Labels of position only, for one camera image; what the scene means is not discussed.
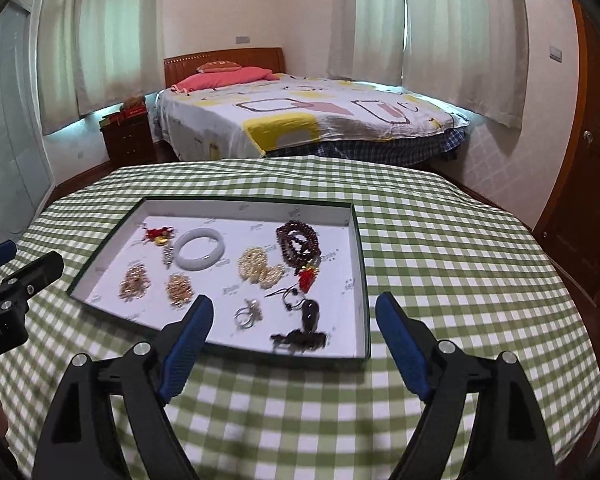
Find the rose gold leaf brooch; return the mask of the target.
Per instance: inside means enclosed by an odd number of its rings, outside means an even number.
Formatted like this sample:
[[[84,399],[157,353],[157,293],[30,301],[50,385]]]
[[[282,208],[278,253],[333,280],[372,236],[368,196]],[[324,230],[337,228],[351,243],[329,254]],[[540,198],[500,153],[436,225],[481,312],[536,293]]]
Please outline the rose gold leaf brooch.
[[[194,290],[190,279],[184,274],[171,274],[166,283],[166,296],[170,306],[175,309],[185,307],[194,298]]]

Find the pearl flower gold brooch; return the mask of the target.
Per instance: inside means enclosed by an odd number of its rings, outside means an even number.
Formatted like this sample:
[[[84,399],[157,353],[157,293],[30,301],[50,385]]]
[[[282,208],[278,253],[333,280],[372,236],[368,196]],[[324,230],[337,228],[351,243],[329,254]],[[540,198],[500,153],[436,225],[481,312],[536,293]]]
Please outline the pearl flower gold brooch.
[[[119,298],[125,302],[143,298],[151,286],[151,281],[143,263],[134,264],[125,273],[119,287]]]

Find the pale jade bangle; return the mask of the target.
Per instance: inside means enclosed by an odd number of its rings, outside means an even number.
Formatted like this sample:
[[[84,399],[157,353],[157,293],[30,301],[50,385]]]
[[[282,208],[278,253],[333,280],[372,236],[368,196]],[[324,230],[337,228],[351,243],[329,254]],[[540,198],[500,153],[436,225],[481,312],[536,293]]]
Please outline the pale jade bangle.
[[[223,257],[223,235],[211,228],[196,228],[182,234],[173,246],[173,261],[185,271],[202,271]]]

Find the silver rhinestone brooch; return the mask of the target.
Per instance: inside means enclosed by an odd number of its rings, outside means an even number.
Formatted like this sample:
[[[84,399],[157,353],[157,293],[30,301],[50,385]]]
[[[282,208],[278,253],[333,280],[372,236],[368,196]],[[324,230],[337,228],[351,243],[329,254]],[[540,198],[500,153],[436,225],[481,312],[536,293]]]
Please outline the silver rhinestone brooch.
[[[173,246],[166,244],[162,248],[162,262],[167,269],[170,269],[173,263]]]

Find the black gourd pendant tassel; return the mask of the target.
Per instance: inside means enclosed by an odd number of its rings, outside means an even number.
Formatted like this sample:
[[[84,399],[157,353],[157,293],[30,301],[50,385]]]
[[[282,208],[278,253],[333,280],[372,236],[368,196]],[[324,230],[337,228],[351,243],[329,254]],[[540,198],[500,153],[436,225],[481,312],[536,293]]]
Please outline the black gourd pendant tassel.
[[[274,349],[286,348],[290,352],[306,352],[324,349],[327,344],[327,334],[318,330],[320,322],[320,305],[306,296],[299,285],[281,288],[270,292],[269,297],[281,296],[288,312],[299,311],[301,326],[286,334],[270,336]]]

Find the small red knot charm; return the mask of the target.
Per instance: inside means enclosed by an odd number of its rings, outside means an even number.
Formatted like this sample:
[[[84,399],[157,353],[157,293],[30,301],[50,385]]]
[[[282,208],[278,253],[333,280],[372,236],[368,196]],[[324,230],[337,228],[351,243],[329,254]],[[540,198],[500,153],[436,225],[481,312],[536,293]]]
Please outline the small red knot charm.
[[[143,238],[142,243],[152,243],[156,246],[162,247],[170,243],[174,237],[175,231],[170,226],[162,226],[161,228],[150,228],[143,224]]]

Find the red tassel gold charm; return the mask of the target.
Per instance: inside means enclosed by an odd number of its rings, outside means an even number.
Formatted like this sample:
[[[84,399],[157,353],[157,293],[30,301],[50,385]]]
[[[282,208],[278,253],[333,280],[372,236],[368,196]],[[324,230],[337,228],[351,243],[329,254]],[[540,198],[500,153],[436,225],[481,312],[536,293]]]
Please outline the red tassel gold charm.
[[[305,263],[297,272],[298,287],[307,294],[317,279],[320,272],[320,263],[316,260]]]

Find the glass wardrobe sliding door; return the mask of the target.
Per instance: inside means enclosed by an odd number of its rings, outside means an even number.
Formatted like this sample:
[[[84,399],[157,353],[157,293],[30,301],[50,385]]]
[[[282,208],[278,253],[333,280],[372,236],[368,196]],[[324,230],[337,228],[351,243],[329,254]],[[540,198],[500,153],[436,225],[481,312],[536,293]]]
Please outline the glass wardrobe sliding door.
[[[0,243],[19,240],[53,186],[36,128],[30,69],[30,12],[0,14]]]

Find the green white checkered tablecloth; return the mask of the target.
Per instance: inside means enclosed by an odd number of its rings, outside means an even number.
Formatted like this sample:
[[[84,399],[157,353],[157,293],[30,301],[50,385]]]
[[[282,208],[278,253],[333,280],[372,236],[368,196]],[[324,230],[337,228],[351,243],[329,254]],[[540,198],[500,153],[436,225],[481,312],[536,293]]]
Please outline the green white checkered tablecloth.
[[[477,356],[521,360],[564,464],[600,409],[600,371],[581,315],[542,248],[514,216],[428,172],[299,157],[123,168],[49,206],[18,244],[16,265],[54,250],[64,276],[30,304],[29,340],[0,357],[7,439],[23,472],[58,382],[78,352],[131,347],[126,330],[67,295],[116,222],[151,195],[351,203],[370,296],[392,292],[408,315]],[[276,370],[205,356],[166,411],[206,479],[385,479],[422,408],[378,330],[360,374]]]

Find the brown wooden door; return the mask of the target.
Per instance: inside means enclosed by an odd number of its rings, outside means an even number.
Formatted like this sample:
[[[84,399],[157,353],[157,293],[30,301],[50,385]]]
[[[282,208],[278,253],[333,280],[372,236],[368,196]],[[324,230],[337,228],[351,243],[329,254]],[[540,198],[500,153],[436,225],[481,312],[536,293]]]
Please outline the brown wooden door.
[[[573,0],[578,33],[577,102],[562,166],[533,229],[544,252],[600,299],[600,32]]]

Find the white curtain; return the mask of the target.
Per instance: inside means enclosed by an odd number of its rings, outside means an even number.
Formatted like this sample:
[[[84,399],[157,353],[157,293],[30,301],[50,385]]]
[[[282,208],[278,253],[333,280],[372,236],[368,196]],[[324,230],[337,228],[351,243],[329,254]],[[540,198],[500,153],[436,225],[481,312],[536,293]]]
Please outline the white curtain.
[[[327,73],[401,86],[520,128],[524,0],[334,0]]]
[[[55,133],[163,87],[162,0],[42,0],[38,98]]]

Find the pink pillow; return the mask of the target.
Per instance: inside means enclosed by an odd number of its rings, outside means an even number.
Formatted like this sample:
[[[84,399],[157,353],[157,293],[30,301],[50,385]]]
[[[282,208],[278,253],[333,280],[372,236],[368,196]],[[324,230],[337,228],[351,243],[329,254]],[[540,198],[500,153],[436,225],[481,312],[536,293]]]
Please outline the pink pillow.
[[[231,72],[193,74],[176,84],[172,84],[171,90],[178,93],[188,93],[225,88],[235,84],[250,84],[250,82],[261,80],[279,80],[279,76],[266,68],[247,66]]]

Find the wooden headboard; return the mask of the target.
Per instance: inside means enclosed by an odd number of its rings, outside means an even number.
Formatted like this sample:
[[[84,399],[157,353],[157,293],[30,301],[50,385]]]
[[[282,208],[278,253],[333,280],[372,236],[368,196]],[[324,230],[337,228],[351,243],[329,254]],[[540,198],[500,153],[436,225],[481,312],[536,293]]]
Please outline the wooden headboard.
[[[167,87],[196,73],[201,65],[211,62],[233,62],[241,66],[258,66],[274,73],[286,73],[286,60],[280,47],[225,49],[189,53],[163,60],[164,82]]]

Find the red patterned pillow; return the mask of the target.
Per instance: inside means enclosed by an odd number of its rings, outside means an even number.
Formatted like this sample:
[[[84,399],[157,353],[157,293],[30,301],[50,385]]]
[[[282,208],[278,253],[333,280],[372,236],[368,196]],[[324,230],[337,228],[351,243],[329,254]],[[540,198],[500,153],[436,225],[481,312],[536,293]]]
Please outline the red patterned pillow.
[[[216,73],[228,73],[228,72],[236,72],[236,70],[240,70],[242,66],[238,63],[227,61],[227,60],[219,60],[219,61],[211,61],[204,64],[201,64],[197,67],[198,74],[216,74]]]

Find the right white curtain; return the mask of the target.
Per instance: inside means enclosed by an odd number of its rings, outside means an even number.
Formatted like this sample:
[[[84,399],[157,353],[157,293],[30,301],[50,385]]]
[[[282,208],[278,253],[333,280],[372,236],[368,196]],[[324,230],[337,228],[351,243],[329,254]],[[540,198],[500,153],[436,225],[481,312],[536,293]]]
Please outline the right white curtain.
[[[401,86],[520,128],[524,0],[334,0],[327,73]]]

